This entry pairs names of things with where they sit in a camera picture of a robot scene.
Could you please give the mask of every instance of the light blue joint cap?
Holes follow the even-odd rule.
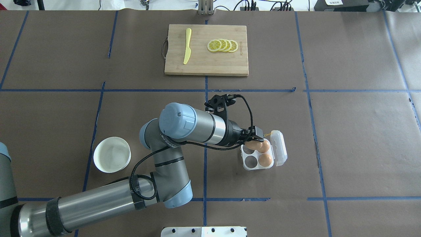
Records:
[[[192,198],[193,198],[192,185],[191,185],[191,181],[189,180],[187,185],[184,186],[184,188],[180,190],[172,198],[165,201],[164,205],[166,208],[179,207],[190,202]]]
[[[197,125],[197,114],[192,106],[169,103],[159,116],[161,132],[171,138],[187,137]]]
[[[9,155],[9,152],[7,151],[6,145],[4,143],[0,143],[0,154],[3,154],[9,158],[10,161],[12,161],[12,158]]]
[[[149,121],[149,122],[147,122],[147,123],[145,123],[145,125],[143,125],[142,126],[142,128],[140,129],[140,132],[139,132],[139,139],[140,139],[140,143],[142,143],[142,145],[146,148],[146,149],[151,149],[147,144],[146,144],[146,140],[145,140],[145,131],[146,131],[146,128],[148,127],[148,125],[150,124],[150,122],[152,122],[152,121],[154,121],[155,119],[157,119],[157,118],[154,118],[153,120],[151,120],[151,121]]]

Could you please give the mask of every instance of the hole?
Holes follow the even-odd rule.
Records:
[[[247,167],[249,167],[250,169],[253,169],[254,167],[257,166],[257,159],[254,156],[247,156],[244,160],[244,163]]]
[[[242,146],[242,150],[246,153],[246,154],[253,154],[254,153],[254,150],[252,150],[252,149],[249,149],[247,146]]]

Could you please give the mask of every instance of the knife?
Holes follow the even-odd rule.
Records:
[[[192,54],[192,50],[190,49],[190,38],[192,36],[192,29],[186,29],[186,52],[184,53],[184,62],[183,64],[186,65],[190,59],[190,55]]]

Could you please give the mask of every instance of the cutting board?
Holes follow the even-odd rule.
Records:
[[[192,29],[192,54],[189,62],[184,65],[187,28]],[[208,42],[221,38],[237,41],[238,50],[234,53],[208,51]],[[165,74],[248,76],[247,27],[170,24]]]

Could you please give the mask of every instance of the white bracket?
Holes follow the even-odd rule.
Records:
[[[247,237],[243,226],[165,227],[161,237]]]
[[[213,0],[199,0],[199,15],[213,15]]]

